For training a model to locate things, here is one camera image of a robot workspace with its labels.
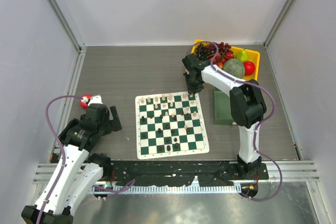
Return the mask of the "red cherry bunch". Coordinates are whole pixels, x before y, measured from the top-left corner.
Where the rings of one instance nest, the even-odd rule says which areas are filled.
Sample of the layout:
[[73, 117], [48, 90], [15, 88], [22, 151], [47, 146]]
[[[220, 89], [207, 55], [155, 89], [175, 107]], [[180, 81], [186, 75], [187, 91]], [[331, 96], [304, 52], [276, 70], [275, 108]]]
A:
[[234, 55], [229, 51], [226, 53], [212, 54], [209, 56], [209, 60], [213, 60], [213, 64], [218, 66], [220, 69], [223, 68], [224, 63], [230, 59], [233, 59]]

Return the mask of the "green yellow pear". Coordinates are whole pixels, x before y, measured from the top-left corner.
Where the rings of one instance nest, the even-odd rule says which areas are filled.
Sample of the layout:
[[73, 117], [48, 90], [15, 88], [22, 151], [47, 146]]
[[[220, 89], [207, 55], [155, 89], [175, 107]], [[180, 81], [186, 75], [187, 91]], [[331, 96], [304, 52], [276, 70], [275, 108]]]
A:
[[242, 63], [246, 62], [249, 60], [249, 56], [247, 53], [247, 50], [244, 48], [242, 49], [236, 56], [235, 58], [239, 61], [241, 61]]

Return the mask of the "dark red grape bunch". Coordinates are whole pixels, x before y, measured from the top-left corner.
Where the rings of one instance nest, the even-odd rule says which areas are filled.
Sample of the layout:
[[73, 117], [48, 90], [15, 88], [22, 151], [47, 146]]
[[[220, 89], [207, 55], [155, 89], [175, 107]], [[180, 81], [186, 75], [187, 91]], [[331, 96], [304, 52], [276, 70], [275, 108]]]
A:
[[217, 45], [218, 52], [220, 54], [226, 54], [227, 52], [233, 54], [232, 46], [230, 44], [224, 42], [221, 43], [213, 42], [212, 44], [205, 45], [205, 51], [208, 55], [212, 55], [216, 52], [217, 49], [214, 46], [215, 44]]

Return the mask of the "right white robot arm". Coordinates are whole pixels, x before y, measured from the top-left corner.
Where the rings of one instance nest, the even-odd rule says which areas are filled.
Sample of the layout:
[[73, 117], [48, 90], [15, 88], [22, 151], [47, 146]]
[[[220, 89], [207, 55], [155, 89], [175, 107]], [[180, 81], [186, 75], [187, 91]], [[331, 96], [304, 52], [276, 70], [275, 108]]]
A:
[[194, 54], [185, 56], [182, 63], [186, 69], [184, 77], [190, 94], [201, 92], [207, 83], [229, 96], [230, 112], [239, 127], [240, 140], [237, 167], [232, 174], [244, 179], [251, 178], [261, 166], [258, 125], [267, 111], [258, 82], [236, 78], [208, 60], [200, 61]]

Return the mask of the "red apple on table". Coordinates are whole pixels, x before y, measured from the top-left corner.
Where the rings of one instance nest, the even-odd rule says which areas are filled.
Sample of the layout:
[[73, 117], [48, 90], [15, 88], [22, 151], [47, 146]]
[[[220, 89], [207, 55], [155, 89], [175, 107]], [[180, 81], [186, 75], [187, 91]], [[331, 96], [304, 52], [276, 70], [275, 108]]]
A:
[[80, 99], [80, 101], [79, 101], [79, 104], [80, 104], [80, 106], [83, 108], [83, 109], [87, 109], [88, 108], [88, 104], [89, 104], [89, 102], [90, 102], [90, 100], [91, 100], [91, 97], [92, 97], [92, 95], [91, 94], [84, 94], [82, 97], [81, 97], [81, 99]]

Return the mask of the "aluminium frame rail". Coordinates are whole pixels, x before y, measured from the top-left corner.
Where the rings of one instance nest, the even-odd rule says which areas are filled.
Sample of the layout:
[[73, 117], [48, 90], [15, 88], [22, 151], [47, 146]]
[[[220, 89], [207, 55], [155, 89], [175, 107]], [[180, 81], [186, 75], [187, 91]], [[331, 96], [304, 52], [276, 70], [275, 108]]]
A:
[[131, 180], [124, 186], [118, 186], [115, 182], [98, 180], [92, 192], [96, 195], [108, 196], [117, 193], [123, 194], [192, 194], [192, 193], [239, 193], [243, 197], [254, 198], [259, 190], [261, 183], [274, 183], [275, 193], [280, 190], [285, 182], [316, 182], [319, 176], [311, 161], [281, 161], [274, 164], [271, 161], [263, 162], [267, 166], [269, 175], [268, 180], [235, 180], [232, 185], [226, 186], [200, 186], [198, 179], [195, 178], [190, 186], [169, 187], [169, 186], [135, 186], [135, 180]]

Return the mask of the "black grape bunch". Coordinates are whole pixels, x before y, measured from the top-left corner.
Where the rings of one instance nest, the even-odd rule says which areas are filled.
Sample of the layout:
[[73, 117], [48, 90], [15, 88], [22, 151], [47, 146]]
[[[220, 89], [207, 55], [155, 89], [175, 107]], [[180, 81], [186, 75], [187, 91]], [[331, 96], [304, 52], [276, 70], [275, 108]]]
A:
[[199, 44], [199, 45], [197, 45], [197, 47], [195, 49], [195, 55], [197, 56], [197, 58], [200, 61], [207, 60], [208, 53], [207, 53], [206, 45], [205, 44]]

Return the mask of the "green white chess board mat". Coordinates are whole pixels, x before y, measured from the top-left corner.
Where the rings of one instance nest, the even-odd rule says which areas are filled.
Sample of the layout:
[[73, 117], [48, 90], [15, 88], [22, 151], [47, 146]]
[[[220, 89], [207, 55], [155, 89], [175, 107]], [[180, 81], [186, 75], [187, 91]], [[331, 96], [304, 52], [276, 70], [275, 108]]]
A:
[[209, 152], [198, 94], [175, 92], [137, 96], [135, 122], [138, 159]]

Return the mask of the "red apple in bin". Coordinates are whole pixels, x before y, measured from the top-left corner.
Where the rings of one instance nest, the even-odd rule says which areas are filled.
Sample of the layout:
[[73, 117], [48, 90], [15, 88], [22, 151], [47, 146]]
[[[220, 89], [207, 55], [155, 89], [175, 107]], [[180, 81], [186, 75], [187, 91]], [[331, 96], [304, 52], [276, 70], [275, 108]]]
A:
[[245, 67], [245, 75], [250, 76], [255, 72], [256, 66], [252, 61], [245, 61], [244, 62]]

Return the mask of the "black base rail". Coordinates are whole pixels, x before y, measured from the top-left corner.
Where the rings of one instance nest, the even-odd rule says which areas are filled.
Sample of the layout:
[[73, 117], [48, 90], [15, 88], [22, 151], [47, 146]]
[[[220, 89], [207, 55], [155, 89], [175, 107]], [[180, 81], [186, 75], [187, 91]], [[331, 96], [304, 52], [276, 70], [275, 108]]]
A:
[[124, 186], [135, 180], [135, 186], [190, 186], [195, 178], [200, 186], [232, 185], [235, 180], [268, 180], [267, 166], [260, 161], [257, 165], [244, 168], [230, 161], [111, 161], [103, 165], [100, 180]]

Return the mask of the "green plastic tray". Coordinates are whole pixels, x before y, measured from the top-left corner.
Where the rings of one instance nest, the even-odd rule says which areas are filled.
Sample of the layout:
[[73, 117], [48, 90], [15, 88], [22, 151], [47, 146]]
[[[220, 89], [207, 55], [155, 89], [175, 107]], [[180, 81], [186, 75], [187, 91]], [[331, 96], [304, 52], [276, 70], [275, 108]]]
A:
[[216, 87], [213, 89], [213, 118], [215, 125], [237, 125], [231, 115], [229, 96]]

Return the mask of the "green netted melon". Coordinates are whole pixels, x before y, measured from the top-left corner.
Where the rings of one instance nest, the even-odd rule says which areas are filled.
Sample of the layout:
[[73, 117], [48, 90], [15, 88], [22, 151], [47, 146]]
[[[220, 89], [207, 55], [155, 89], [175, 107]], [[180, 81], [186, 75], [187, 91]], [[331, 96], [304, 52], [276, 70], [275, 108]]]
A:
[[230, 59], [225, 62], [223, 70], [237, 78], [242, 78], [245, 75], [244, 64], [237, 59]]

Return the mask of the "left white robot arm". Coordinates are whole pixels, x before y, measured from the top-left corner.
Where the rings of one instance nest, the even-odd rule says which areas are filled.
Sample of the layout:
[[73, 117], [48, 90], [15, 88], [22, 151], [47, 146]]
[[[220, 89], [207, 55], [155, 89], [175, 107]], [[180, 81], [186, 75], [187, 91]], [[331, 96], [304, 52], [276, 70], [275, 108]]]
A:
[[71, 120], [58, 136], [61, 157], [44, 192], [34, 205], [25, 206], [26, 223], [72, 223], [75, 211], [98, 181], [112, 176], [111, 159], [90, 154], [101, 137], [122, 130], [115, 106], [91, 104], [79, 119]]

